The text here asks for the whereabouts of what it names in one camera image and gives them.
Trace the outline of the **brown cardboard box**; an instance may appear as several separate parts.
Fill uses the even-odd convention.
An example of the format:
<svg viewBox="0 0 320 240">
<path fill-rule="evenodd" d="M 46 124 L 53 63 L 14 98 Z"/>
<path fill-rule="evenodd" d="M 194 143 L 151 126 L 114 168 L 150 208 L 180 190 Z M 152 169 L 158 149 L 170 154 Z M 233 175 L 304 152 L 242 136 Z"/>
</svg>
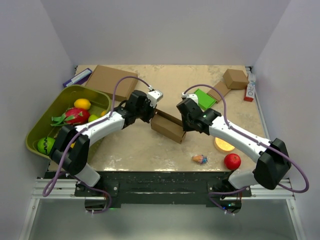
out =
<svg viewBox="0 0 320 240">
<path fill-rule="evenodd" d="M 152 130 L 178 144 L 181 144 L 186 137 L 187 132 L 183 129 L 182 121 L 159 109 L 155 110 L 150 125 Z"/>
</svg>

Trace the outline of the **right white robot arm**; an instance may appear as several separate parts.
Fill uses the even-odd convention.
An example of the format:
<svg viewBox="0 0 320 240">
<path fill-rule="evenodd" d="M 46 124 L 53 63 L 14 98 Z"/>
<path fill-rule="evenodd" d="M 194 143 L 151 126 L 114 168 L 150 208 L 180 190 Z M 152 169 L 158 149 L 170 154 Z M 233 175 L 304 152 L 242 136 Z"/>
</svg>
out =
<svg viewBox="0 0 320 240">
<path fill-rule="evenodd" d="M 184 131 L 197 131 L 222 139 L 255 163 L 255 166 L 229 173 L 214 185 L 214 192 L 233 197 L 242 188 L 256 184 L 274 190 L 291 168 L 291 163 L 285 158 L 288 151 L 282 140 L 276 138 L 271 141 L 254 135 L 226 122 L 224 116 L 214 109 L 203 111 L 191 98 L 183 99 L 176 107 L 181 114 Z"/>
</svg>

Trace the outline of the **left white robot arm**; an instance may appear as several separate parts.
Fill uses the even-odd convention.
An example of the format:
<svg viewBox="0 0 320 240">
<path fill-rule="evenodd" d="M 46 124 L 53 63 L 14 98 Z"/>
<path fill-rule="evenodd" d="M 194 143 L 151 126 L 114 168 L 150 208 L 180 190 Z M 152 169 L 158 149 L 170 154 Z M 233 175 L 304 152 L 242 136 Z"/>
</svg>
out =
<svg viewBox="0 0 320 240">
<path fill-rule="evenodd" d="M 104 184 L 99 181 L 101 175 L 88 164 L 90 147 L 107 135 L 132 125 L 137 119 L 149 123 L 162 98 L 163 93 L 159 90 L 147 93 L 134 90 L 128 100 L 105 116 L 79 126 L 63 126 L 49 153 L 50 159 L 59 165 L 59 169 L 85 183 L 88 193 L 99 196 Z"/>
</svg>

